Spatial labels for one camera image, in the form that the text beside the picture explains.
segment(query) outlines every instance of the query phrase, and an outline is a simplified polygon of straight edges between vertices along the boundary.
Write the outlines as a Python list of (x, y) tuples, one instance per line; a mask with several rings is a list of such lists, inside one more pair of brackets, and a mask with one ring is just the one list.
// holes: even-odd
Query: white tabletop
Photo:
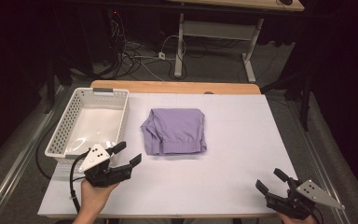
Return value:
[[(296, 173), (264, 95), (130, 93), (117, 165), (143, 153), (130, 180), (111, 194), (102, 217), (264, 217), (274, 211), (255, 188), (260, 179), (274, 194), (287, 185), (273, 174)], [(205, 114), (208, 151), (181, 156), (147, 156), (140, 126), (152, 108), (198, 108)], [(69, 164), (58, 164), (38, 215), (73, 217)], [(75, 183), (80, 197), (80, 181)]]

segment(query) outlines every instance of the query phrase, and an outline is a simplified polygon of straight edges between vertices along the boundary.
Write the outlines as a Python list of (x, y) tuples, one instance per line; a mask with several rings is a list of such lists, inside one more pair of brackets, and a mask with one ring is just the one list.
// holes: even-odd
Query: folded shirt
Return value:
[(204, 114), (198, 109), (156, 108), (141, 129), (147, 155), (206, 151)]

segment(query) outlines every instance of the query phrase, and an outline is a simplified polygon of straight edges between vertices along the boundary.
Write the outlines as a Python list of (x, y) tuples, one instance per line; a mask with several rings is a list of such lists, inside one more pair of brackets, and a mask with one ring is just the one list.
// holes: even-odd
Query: folded clothing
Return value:
[(151, 109), (141, 129), (147, 155), (206, 151), (204, 114), (192, 108)]

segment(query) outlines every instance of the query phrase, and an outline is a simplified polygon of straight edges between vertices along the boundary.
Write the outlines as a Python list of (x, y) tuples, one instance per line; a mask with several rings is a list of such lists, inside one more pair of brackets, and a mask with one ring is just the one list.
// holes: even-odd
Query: white plastic basket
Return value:
[(127, 90), (76, 89), (48, 143), (46, 156), (73, 162), (94, 144), (108, 148), (122, 141), (128, 96)]

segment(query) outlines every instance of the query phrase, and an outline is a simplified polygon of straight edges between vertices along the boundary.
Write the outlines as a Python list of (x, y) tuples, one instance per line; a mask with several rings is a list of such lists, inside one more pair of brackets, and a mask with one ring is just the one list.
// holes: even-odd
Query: person's left hand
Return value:
[(93, 223), (101, 213), (110, 193), (118, 186), (111, 185), (106, 188), (96, 188), (88, 180), (81, 182), (81, 207), (74, 223)]

